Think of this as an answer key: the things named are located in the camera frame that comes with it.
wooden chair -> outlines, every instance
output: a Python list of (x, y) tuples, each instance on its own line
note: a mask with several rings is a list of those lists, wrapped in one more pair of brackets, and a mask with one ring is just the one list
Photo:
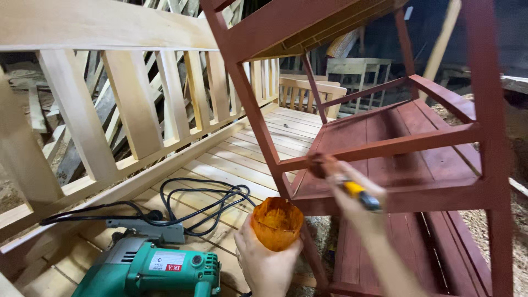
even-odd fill
[[(493, 296), (512, 296), (510, 168), (493, 2), (463, 2), (475, 104), (415, 74), (403, 18), (405, 0), (273, 0), (228, 29), (221, 10), (231, 2), (208, 0), (201, 5), (280, 195), (307, 216), (339, 214), (324, 181), (306, 170), (306, 156), (279, 159), (242, 67), (245, 61), (300, 55), (323, 123), (310, 151), (351, 162), (387, 187), (384, 209), (390, 213), (391, 241), (422, 285), (432, 295), (491, 296), (493, 291)], [(306, 52), (391, 12), (407, 76), (323, 103)], [(294, 14), (302, 17), (292, 19)], [(406, 101), (327, 121), (327, 107), (402, 85), (411, 89)], [(418, 89), (464, 124), (448, 126), (416, 100)], [(471, 142), (479, 142), (480, 153)], [(290, 185), (285, 172), (292, 170), (300, 172)], [(487, 212), (491, 273), (456, 212), (468, 209)], [(347, 222), (341, 223), (332, 282), (310, 232), (303, 227), (301, 233), (304, 255), (323, 295), (381, 295), (369, 259)]]
[[(302, 112), (317, 114), (314, 105), (314, 94), (310, 83), (306, 80), (297, 80), (281, 77), (279, 80), (279, 105)], [(317, 89), (324, 102), (336, 100), (346, 95), (346, 89), (339, 87), (338, 82), (318, 82)], [(325, 109), (326, 116), (336, 118), (340, 104)]]
[[(362, 91), (368, 90), (375, 87), (378, 84), (378, 76), (380, 74), (381, 65), (385, 65), (385, 80), (384, 83), (389, 79), (389, 73), (391, 71), (392, 60), (388, 59), (374, 59), (374, 58), (342, 58), (342, 59), (329, 59), (327, 65), (327, 74), (336, 73), (340, 75), (340, 83), (342, 87), (350, 89), (351, 92), (354, 90)], [(365, 75), (369, 72), (374, 72), (373, 83), (365, 82)], [(360, 82), (353, 82), (350, 84), (343, 84), (345, 75), (359, 75)], [(347, 104), (348, 109), (343, 111), (346, 114), (357, 114), (359, 112), (365, 112), (367, 110), (376, 109), (383, 106), (383, 98), (385, 97), (385, 90), (381, 91), (381, 98), (374, 99), (374, 93), (370, 95), (369, 103), (361, 104), (361, 98), (358, 98), (355, 102), (355, 106), (352, 102)]]

bench backrest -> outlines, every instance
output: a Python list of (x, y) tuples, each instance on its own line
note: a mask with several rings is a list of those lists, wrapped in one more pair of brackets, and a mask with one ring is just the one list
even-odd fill
[[(345, 96), (346, 88), (342, 88), (339, 85), (339, 82), (319, 81), (317, 83), (317, 90), (319, 91), (321, 101), (324, 103)], [(312, 88), (307, 80), (280, 77), (280, 94), (279, 105), (282, 107), (311, 114), (318, 112), (314, 105)], [(340, 106), (339, 104), (326, 108), (326, 115), (329, 118), (336, 118)]]

yellow brush handle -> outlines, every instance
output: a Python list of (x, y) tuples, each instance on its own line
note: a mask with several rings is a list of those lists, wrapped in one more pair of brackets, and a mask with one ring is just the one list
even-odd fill
[(347, 181), (343, 184), (348, 190), (348, 193), (352, 198), (358, 198), (359, 193), (363, 192), (365, 189), (353, 181)]

hand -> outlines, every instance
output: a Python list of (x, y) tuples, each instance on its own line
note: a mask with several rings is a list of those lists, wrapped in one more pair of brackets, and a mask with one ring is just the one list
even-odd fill
[[(383, 208), (386, 200), (386, 190), (375, 184), (361, 172), (347, 162), (339, 161), (340, 170), (352, 181), (362, 186), (367, 193), (378, 199)], [(337, 205), (345, 218), (354, 224), (355, 229), (362, 238), (385, 237), (385, 214), (374, 213), (366, 210), (358, 199), (353, 199), (348, 193), (337, 186), (334, 175), (326, 177), (326, 181), (334, 195)]]
[(242, 228), (234, 234), (238, 263), (254, 297), (282, 297), (290, 287), (295, 262), (303, 250), (298, 239), (282, 252), (268, 250), (250, 226), (247, 216)]

sawdust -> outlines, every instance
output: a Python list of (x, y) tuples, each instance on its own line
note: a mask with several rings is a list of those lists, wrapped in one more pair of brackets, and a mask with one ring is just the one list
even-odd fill
[[(339, 219), (333, 216), (305, 217), (305, 222), (312, 234), (319, 256), (325, 265), (328, 279), (332, 279), (334, 273), (334, 253), (337, 249), (339, 232)], [(295, 274), (314, 277), (310, 265), (303, 256), (299, 257), (295, 265)], [(313, 297), (320, 296), (312, 287), (292, 284), (286, 297)]]
[[(473, 94), (466, 95), (472, 99)], [(435, 104), (431, 107), (449, 126), (463, 124), (444, 106)], [(473, 143), (478, 150), (478, 143)], [(514, 221), (513, 239), (513, 283), (516, 297), (528, 295), (528, 199), (523, 194), (511, 192), (512, 219)], [(480, 248), (486, 263), (489, 261), (489, 238), (486, 212), (484, 210), (459, 211), (462, 219), (473, 235), (473, 240)]]

